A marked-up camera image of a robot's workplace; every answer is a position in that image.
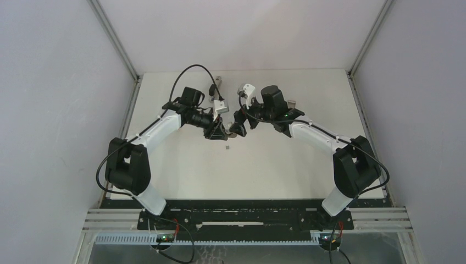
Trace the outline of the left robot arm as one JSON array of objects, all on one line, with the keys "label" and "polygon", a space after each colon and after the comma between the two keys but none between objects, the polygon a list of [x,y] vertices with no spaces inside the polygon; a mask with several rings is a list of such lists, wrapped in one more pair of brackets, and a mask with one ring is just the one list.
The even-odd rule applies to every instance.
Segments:
[{"label": "left robot arm", "polygon": [[107,182],[118,188],[117,194],[127,195],[149,213],[158,229],[170,226],[172,215],[165,210],[166,200],[152,185],[150,154],[172,133],[188,124],[203,130],[208,140],[227,140],[221,114],[228,112],[224,99],[213,101],[205,111],[200,107],[204,94],[186,87],[180,97],[162,106],[161,114],[142,132],[132,138],[114,138],[104,159]]}]

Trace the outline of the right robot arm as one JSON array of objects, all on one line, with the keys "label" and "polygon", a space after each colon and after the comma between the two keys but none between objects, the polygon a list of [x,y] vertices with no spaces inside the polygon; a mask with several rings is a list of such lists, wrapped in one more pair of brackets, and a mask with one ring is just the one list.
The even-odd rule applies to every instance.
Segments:
[{"label": "right robot arm", "polygon": [[261,89],[262,102],[258,102],[255,93],[256,88],[251,84],[238,89],[240,109],[234,114],[230,131],[245,136],[245,122],[249,122],[251,129],[260,123],[268,123],[277,132],[313,146],[330,157],[334,188],[321,203],[317,216],[321,227],[333,228],[340,220],[339,214],[361,194],[371,191],[371,185],[382,175],[383,166],[374,157],[368,139],[364,136],[351,138],[320,127],[303,111],[289,107],[276,85]]}]

